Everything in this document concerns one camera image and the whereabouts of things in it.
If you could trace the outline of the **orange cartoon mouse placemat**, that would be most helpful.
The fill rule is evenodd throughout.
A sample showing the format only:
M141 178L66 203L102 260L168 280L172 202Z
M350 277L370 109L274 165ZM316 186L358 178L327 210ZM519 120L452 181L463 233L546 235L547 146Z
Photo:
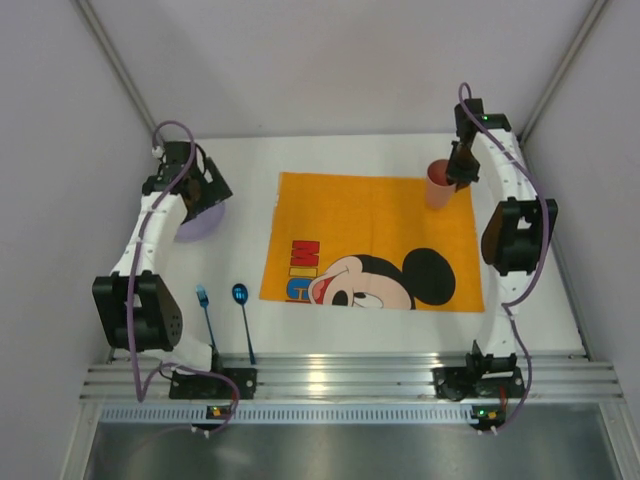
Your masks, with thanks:
M473 201L419 178L281 174L260 290L311 305L481 313Z

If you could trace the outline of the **blue metal spoon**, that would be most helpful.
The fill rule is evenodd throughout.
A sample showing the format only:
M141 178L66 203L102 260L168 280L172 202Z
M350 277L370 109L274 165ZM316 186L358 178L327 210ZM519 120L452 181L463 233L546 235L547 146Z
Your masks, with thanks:
M248 303L248 299L249 299L248 288L242 283L236 283L232 287L232 296L234 301L241 308L249 361L251 365L255 365L257 363L257 360L256 360L256 356L255 356L255 352L254 352L254 348L251 340L251 333L250 333L249 322L248 322L247 312L246 312L246 304Z

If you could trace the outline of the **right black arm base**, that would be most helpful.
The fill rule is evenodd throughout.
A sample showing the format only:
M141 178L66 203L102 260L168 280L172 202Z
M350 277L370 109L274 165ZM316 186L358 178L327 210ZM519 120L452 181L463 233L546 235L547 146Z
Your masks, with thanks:
M476 341L458 367L432 371L436 397L454 402L465 399L521 398L525 382L514 353L507 357L483 354Z

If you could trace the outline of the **left aluminium frame post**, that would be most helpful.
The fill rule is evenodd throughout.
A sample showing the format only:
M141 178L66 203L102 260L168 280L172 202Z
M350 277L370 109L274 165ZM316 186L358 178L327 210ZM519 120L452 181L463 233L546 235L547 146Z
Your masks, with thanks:
M146 130L152 133L156 128L156 121L94 6L87 0L72 0L71 4L88 28L139 119Z

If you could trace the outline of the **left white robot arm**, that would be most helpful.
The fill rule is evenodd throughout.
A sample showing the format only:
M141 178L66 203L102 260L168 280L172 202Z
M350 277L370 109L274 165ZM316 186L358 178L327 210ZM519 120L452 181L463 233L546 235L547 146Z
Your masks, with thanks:
M108 344L167 363L220 372L213 340L186 333L186 319L164 280L171 247L213 234L232 191L199 144L157 147L158 170L142 186L140 212L121 258L95 278L92 295Z

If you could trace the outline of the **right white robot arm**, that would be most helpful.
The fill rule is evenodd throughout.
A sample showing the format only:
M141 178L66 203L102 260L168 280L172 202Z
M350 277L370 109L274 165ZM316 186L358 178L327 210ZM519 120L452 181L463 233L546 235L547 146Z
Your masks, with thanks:
M474 189L479 252L488 275L486 319L476 343L485 354L508 357L517 352L509 317L539 278L558 206L553 199L540 205L504 114L485 112L479 98L461 98L454 115L456 139L445 178L457 191L479 185Z

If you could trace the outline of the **aluminium mounting rail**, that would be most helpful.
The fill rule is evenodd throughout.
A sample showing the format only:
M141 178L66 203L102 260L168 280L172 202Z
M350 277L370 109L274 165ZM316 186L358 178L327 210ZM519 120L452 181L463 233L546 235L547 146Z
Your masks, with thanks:
M428 354L262 355L256 363L255 397L261 401L349 400L431 401L433 372L461 367L464 356ZM527 366L533 403L620 402L623 392L614 367L584 356L543 355Z

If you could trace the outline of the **right aluminium frame post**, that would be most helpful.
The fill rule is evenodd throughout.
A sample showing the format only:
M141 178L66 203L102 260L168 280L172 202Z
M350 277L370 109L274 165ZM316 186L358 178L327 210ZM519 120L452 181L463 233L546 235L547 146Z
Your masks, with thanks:
M523 128L517 135L521 146L525 146L530 139L610 4L610 0L594 0L589 2L586 13L572 34L570 42L563 50L560 60L554 67L544 89L537 97L531 112L526 117Z

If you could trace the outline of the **purple plastic plate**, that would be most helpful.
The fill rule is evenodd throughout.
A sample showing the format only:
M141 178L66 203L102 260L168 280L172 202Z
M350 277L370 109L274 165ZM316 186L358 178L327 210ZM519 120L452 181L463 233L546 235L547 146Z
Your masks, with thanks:
M175 241L192 243L207 238L221 223L225 210L226 205L221 202L181 224L176 233Z

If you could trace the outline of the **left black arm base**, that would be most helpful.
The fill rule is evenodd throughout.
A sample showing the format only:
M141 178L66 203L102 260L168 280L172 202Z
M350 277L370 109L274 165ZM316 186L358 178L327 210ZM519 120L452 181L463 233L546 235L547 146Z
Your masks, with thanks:
M171 400L251 400L258 384L256 368L225 367L218 353L213 354L207 374L173 364L168 369Z

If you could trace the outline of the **blue metal fork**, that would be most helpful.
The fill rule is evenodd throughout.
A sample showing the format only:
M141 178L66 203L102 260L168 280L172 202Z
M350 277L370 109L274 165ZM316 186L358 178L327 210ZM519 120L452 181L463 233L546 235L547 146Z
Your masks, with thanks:
M208 333L209 333L211 346L213 347L214 350L216 350L217 346L216 346L215 336L214 336L214 332L213 332L212 322L211 322L210 315L209 315L209 298L208 298L207 291L200 284L198 284L196 286L195 291L196 291L196 295L197 295L197 298L198 298L199 305L202 308L203 313L204 313L204 318L205 318L205 322L206 322L206 325L207 325L207 330L208 330Z

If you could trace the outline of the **aluminium frame post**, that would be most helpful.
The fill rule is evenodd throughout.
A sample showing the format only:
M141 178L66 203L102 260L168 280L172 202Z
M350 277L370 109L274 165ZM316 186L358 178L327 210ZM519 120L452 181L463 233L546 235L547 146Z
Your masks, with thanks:
M521 146L525 146L530 139L610 4L610 0L594 0L589 2L586 13L572 34L570 42L563 50L560 60L554 67L544 89L537 97L531 112L526 117L523 128L517 135Z
M94 6L87 0L72 0L71 4L88 28L139 119L146 130L152 133L156 128L156 121Z

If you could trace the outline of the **pink plastic cup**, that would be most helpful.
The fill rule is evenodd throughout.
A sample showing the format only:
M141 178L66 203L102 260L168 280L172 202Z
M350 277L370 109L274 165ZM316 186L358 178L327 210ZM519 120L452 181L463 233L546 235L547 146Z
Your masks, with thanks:
M446 175L448 163L446 159L439 159L427 168L425 202L433 210L444 208L455 193L455 186L448 183Z

